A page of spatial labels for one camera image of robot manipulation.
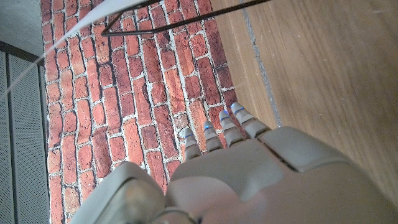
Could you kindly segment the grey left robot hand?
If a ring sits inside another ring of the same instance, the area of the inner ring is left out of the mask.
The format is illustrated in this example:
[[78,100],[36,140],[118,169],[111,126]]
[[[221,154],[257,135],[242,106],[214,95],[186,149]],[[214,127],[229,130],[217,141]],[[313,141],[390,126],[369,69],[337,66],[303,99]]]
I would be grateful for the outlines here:
[[206,153],[186,129],[186,160],[166,190],[123,162],[73,223],[396,223],[397,209],[345,155],[291,127],[271,129],[239,103],[204,123]]

